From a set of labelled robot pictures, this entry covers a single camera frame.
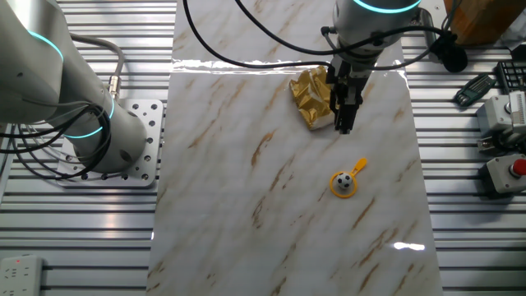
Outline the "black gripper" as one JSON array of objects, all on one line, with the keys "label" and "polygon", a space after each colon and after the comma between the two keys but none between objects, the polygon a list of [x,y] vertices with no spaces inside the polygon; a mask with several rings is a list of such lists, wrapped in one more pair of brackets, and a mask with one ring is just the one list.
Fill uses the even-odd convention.
[{"label": "black gripper", "polygon": [[348,130],[352,131],[371,70],[345,60],[341,55],[332,57],[327,74],[327,83],[335,92],[335,130],[347,134],[346,104],[348,105]]}]

